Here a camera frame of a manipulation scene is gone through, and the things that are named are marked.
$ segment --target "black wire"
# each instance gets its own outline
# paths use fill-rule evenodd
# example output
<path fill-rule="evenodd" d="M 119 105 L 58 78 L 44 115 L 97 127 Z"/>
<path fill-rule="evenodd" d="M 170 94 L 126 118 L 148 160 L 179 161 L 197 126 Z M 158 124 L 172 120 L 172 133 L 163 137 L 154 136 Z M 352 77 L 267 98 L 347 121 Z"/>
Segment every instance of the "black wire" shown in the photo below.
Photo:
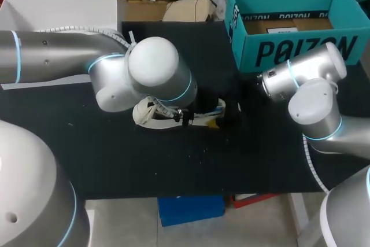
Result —
<path fill-rule="evenodd" d="M 197 21 L 197 4 L 198 4 L 198 1 L 199 1 L 199 0 L 197 0 L 197 1 L 196 1 L 196 3 L 195 3 L 195 7 L 194 7 L 194 22 L 196 22 L 196 21 Z"/>
<path fill-rule="evenodd" d="M 172 4 L 173 4 L 173 1 L 169 4 L 168 8 L 166 9 L 166 11 L 164 13 L 166 13 L 168 11 L 168 9 L 171 7 Z"/>

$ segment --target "teal cardboard box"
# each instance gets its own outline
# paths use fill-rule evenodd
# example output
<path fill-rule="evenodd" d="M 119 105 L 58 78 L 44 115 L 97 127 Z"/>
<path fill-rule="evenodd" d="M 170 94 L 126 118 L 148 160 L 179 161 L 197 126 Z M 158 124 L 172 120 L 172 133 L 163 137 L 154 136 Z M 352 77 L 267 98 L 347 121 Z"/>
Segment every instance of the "teal cardboard box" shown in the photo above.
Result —
<path fill-rule="evenodd" d="M 314 18 L 328 18 L 332 29 L 249 35 L 244 26 L 244 21 Z M 354 65 L 370 37 L 370 21 L 355 0 L 227 0 L 225 25 L 241 72 L 264 71 L 326 42 Z"/>

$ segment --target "black cloth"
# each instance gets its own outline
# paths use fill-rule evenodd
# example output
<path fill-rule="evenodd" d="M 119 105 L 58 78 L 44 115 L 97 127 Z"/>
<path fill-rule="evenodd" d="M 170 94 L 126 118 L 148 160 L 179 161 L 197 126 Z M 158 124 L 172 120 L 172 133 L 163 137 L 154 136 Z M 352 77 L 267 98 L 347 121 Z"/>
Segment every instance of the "black cloth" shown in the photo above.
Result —
<path fill-rule="evenodd" d="M 126 38 L 133 31 L 137 41 L 171 40 L 200 86 L 220 93 L 230 89 L 238 71 L 224 23 L 124 23 L 123 28 Z M 339 84 L 341 112 L 370 116 L 369 95 L 361 66 L 349 67 Z M 136 127 L 132 110 L 101 111 L 89 83 L 5 90 L 0 103 L 1 120 L 41 137 L 85 199 L 320 191 L 287 104 L 261 106 L 258 121 L 247 119 L 244 130 L 225 132 Z M 251 96 L 241 104 L 251 108 L 254 103 Z M 327 187 L 368 164 L 311 153 Z"/>

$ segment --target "white joint cap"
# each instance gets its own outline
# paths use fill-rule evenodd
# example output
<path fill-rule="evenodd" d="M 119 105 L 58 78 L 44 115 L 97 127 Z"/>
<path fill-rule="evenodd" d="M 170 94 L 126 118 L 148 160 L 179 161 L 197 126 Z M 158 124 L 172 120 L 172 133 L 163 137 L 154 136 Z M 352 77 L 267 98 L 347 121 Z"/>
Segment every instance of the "white joint cap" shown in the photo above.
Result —
<path fill-rule="evenodd" d="M 333 98 L 332 87 L 325 79 L 309 80 L 291 98 L 289 114 L 298 124 L 315 124 L 331 112 Z"/>
<path fill-rule="evenodd" d="M 164 38 L 151 37 L 139 42 L 128 57 L 128 69 L 136 82 L 154 87 L 167 82 L 179 65 L 179 53 Z"/>
<path fill-rule="evenodd" d="M 9 246 L 7 242 L 44 211 L 54 190 L 57 166 L 40 138 L 4 121 L 0 121 L 0 146 L 0 246 Z"/>
<path fill-rule="evenodd" d="M 341 53 L 336 48 L 335 44 L 328 42 L 325 45 L 328 49 L 330 59 L 338 71 L 338 75 L 341 77 L 341 79 L 345 78 L 347 76 L 347 69 Z"/>

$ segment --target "screw hole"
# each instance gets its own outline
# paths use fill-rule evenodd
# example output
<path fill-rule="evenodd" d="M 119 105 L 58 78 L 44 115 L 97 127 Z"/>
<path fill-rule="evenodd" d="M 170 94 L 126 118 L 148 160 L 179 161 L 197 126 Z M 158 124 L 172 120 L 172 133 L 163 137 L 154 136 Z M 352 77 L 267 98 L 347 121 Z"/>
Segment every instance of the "screw hole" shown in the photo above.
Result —
<path fill-rule="evenodd" d="M 5 215 L 5 219 L 9 222 L 9 223 L 17 223 L 18 222 L 18 217 L 17 215 L 15 215 L 14 213 L 12 212 L 8 212 L 6 215 Z"/>

